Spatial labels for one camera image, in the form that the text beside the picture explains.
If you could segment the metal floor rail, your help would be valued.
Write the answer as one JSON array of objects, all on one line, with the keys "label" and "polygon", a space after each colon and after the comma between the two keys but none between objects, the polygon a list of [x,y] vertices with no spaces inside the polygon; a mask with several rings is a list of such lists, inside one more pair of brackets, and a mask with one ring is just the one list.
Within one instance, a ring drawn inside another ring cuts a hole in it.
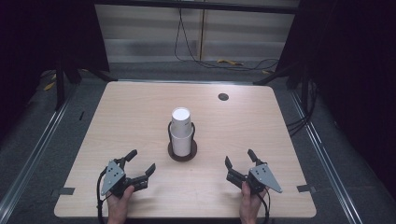
[{"label": "metal floor rail", "polygon": [[12,215],[75,92],[67,93],[58,109],[48,92],[34,96],[21,120],[0,143],[0,223]]},{"label": "metal floor rail", "polygon": [[307,120],[307,114],[303,110],[302,100],[296,91],[290,92],[291,99],[294,102],[299,117],[304,121],[304,128],[310,138],[310,141],[318,155],[322,167],[332,185],[332,189],[337,197],[338,202],[343,208],[349,224],[363,224],[361,216],[355,206],[350,194],[336,171],[332,160],[324,146],[319,134],[312,121]]}]

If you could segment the long yellow floor tape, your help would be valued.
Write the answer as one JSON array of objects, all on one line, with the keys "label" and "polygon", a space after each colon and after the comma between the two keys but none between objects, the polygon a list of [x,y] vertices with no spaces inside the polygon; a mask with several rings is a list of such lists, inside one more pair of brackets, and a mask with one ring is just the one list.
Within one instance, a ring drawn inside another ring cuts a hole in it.
[{"label": "long yellow floor tape", "polygon": [[222,60],[222,59],[217,60],[217,63],[227,63],[227,64],[234,65],[234,66],[243,66],[244,65],[243,63],[239,63],[239,62],[235,62],[235,61],[231,61],[231,60]]}]

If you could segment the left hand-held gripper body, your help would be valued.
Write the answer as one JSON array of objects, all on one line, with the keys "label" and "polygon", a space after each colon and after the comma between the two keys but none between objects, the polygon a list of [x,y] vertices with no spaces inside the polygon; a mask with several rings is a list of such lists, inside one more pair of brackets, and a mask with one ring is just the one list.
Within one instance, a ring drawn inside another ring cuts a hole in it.
[{"label": "left hand-held gripper body", "polygon": [[134,192],[134,186],[131,185],[126,177],[124,158],[111,160],[105,169],[105,179],[103,181],[100,194],[102,196],[113,195],[117,198],[130,197]]}]

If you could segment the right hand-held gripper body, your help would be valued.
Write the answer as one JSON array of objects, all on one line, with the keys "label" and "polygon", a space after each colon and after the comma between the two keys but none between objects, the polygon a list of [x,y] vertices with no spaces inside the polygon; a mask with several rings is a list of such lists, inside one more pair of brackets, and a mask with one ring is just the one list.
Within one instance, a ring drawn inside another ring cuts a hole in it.
[{"label": "right hand-held gripper body", "polygon": [[250,168],[244,175],[244,180],[248,183],[251,194],[263,192],[267,188],[277,193],[283,192],[267,163]]}]

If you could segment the person's left hand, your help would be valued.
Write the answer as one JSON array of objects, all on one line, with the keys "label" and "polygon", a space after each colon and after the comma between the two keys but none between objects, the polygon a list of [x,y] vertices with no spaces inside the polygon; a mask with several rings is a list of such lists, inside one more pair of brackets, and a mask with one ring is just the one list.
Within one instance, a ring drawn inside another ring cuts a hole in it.
[{"label": "person's left hand", "polygon": [[118,197],[108,193],[106,196],[108,219],[107,224],[124,224],[127,215],[129,201],[134,193],[134,186],[129,186],[124,192],[122,197]]}]

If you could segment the dark round cup holder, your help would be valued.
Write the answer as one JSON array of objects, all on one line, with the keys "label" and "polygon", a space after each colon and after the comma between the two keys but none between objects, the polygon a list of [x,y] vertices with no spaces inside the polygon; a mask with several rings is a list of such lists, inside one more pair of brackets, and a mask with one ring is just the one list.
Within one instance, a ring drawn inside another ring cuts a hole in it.
[{"label": "dark round cup holder", "polygon": [[[167,146],[168,155],[174,160],[179,162],[190,161],[192,160],[197,154],[197,143],[194,140],[195,135],[195,125],[194,123],[191,124],[191,134],[185,138],[177,138],[172,135],[171,132],[172,124],[168,124],[168,137],[169,143]],[[182,156],[178,155],[177,153],[181,149],[186,149],[187,154],[183,154]]]}]

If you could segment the person's right hand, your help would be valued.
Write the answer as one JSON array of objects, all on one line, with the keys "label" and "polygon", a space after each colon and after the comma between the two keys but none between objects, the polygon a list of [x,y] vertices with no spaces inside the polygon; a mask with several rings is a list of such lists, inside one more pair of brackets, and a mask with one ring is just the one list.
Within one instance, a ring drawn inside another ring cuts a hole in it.
[{"label": "person's right hand", "polygon": [[266,192],[262,191],[259,195],[252,195],[247,182],[242,183],[242,199],[239,206],[239,216],[242,224],[256,224],[258,213],[262,205],[262,198]]}]

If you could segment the stack of white paper cups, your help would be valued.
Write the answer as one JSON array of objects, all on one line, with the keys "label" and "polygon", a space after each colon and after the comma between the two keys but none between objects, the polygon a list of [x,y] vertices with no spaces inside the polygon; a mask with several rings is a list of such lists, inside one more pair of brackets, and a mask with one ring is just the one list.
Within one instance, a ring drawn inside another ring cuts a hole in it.
[{"label": "stack of white paper cups", "polygon": [[186,107],[175,108],[172,112],[170,126],[173,152],[179,157],[191,153],[191,112]]}]

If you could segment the black metal stand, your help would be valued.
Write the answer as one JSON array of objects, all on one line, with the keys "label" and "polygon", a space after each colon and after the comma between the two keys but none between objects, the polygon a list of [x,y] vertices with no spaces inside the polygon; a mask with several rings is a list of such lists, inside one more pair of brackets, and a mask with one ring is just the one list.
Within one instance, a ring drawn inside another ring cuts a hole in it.
[{"label": "black metal stand", "polygon": [[106,75],[103,71],[95,68],[79,58],[73,58],[69,55],[60,56],[56,61],[56,90],[57,90],[57,105],[56,110],[60,109],[65,103],[65,88],[64,79],[67,78],[71,84],[79,84],[82,76],[79,70],[85,69],[88,72],[99,77],[103,81],[111,82],[117,81],[116,78]]},{"label": "black metal stand", "polygon": [[265,77],[262,80],[254,81],[253,85],[265,86],[271,81],[279,77],[287,77],[286,87],[288,90],[296,90],[298,86],[301,86],[301,92],[303,97],[303,103],[307,104],[308,98],[308,74],[306,63],[292,63],[283,68],[277,68],[274,73]]}]

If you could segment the dark curtain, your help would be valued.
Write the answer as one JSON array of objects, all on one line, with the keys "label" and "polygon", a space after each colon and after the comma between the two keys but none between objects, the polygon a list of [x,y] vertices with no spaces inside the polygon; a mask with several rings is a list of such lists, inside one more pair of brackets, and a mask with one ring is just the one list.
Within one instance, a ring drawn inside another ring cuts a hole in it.
[{"label": "dark curtain", "polygon": [[108,71],[93,0],[0,0],[0,140],[35,93],[40,76],[60,65]]},{"label": "dark curtain", "polygon": [[396,200],[396,0],[300,0],[279,68],[309,76]]}]

